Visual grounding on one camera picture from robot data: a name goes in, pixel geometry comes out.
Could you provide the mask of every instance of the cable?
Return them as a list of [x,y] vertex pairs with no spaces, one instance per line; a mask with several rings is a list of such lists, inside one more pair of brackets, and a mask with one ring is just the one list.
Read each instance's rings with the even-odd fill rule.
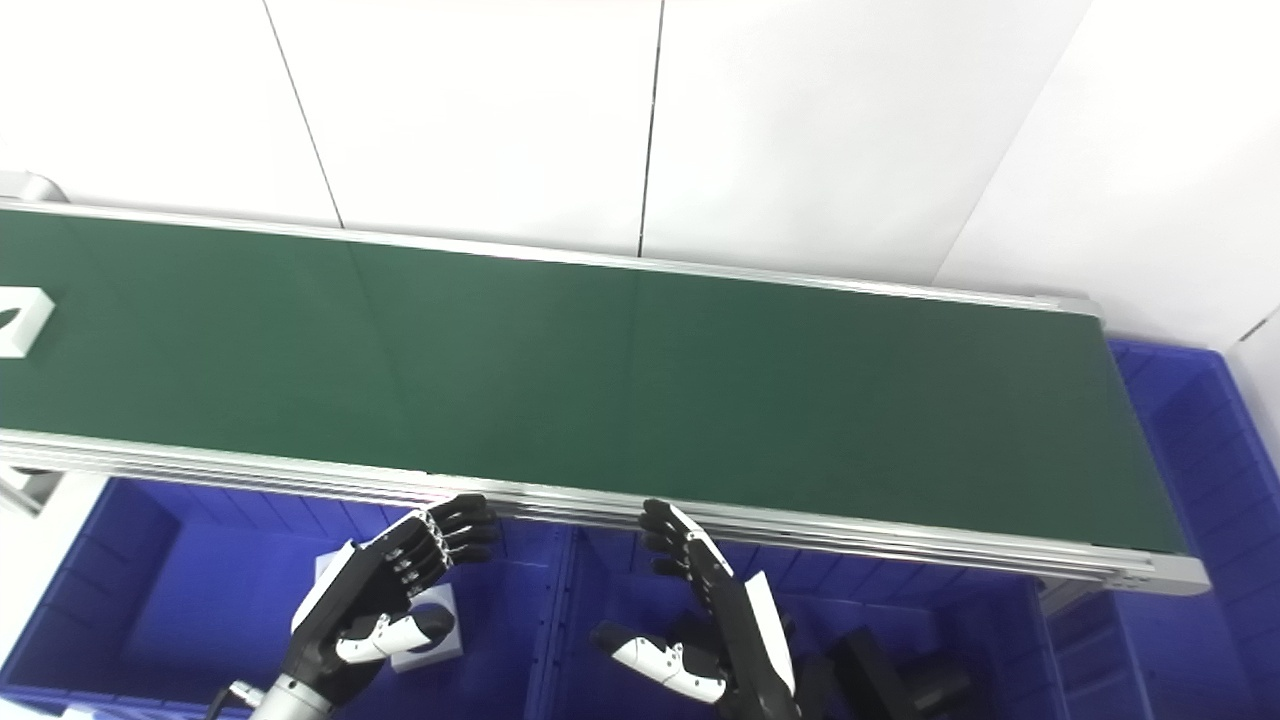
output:
[[214,697],[214,702],[209,703],[209,712],[205,712],[205,720],[218,720],[218,716],[221,715],[223,707],[227,706],[227,698],[230,694],[230,688],[218,691],[218,696]]

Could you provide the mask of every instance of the white wall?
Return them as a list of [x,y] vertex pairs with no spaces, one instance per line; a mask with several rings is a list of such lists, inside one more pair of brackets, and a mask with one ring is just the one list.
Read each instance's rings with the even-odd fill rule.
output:
[[1248,338],[1231,346],[1226,361],[1272,461],[1280,460],[1280,307]]
[[269,0],[347,227],[635,255],[659,0]]
[[1280,302],[1280,5],[1097,0],[937,274],[1225,350]]
[[260,0],[0,0],[0,68],[6,169],[76,202],[335,223]]
[[[0,662],[13,650],[105,484],[105,475],[68,473],[38,518],[0,510],[0,578],[4,582]],[[44,716],[0,701],[0,720],[40,717]]]
[[667,0],[644,254],[928,283],[1088,0]]

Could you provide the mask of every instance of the green belt surface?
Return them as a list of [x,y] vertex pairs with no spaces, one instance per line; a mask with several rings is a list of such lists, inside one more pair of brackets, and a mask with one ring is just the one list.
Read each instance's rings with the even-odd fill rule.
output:
[[1184,550],[1088,315],[18,210],[0,284],[4,428]]

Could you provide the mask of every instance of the blue plastic bin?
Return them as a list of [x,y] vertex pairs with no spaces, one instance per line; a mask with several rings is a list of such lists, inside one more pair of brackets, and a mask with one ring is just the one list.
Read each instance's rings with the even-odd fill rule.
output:
[[1051,620],[1078,719],[1280,717],[1280,483],[1222,357],[1112,343],[1211,593],[1100,594]]
[[[0,670],[0,694],[127,720],[201,717],[228,682],[274,679],[315,557],[401,512],[113,480]],[[637,533],[506,520],[503,533],[495,562],[445,578],[466,655],[403,675],[384,670],[343,717],[716,716],[589,643],[605,618],[660,633],[695,610],[686,583],[648,570]],[[732,543],[724,551],[741,571],[768,571],[801,656],[865,624],[895,659],[943,648],[969,666],[975,702],[957,717],[1066,720],[1028,578]],[[833,711],[847,717],[838,702]]]
[[[873,560],[826,552],[724,543],[726,559],[746,577],[764,570],[778,609],[795,623],[797,659],[869,626],[895,661],[937,650],[973,673],[974,702],[952,717],[1065,719],[1052,647],[1033,582],[982,570]],[[716,717],[713,708],[673,693],[607,660],[589,642],[608,619],[663,634],[684,612],[696,614],[687,583],[654,575],[654,557],[635,533],[579,529],[564,574],[568,601],[557,619],[553,697],[547,719],[666,720]],[[833,698],[832,717],[849,717]]]
[[[269,685],[315,559],[403,509],[113,480],[0,670],[0,694],[125,719],[204,717]],[[347,717],[520,717],[541,682],[563,528],[502,523],[497,559],[452,569],[466,660],[379,675]],[[230,708],[225,716],[246,716]]]

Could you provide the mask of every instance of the robotic hand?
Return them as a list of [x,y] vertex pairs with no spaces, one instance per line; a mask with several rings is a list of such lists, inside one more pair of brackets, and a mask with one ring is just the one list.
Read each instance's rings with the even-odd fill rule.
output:
[[294,614],[275,684],[265,694],[242,683],[229,691],[256,707],[251,720],[326,720],[389,656],[453,630],[448,610],[410,612],[410,600],[454,564],[489,560],[494,521],[483,495],[460,495],[411,511],[367,543],[348,541]]
[[653,561],[654,571],[689,580],[712,615],[723,655],[609,621],[591,633],[596,647],[666,688],[714,705],[724,717],[797,720],[791,655],[764,574],[739,580],[707,532],[662,500],[645,501],[640,527],[645,547],[666,555]]

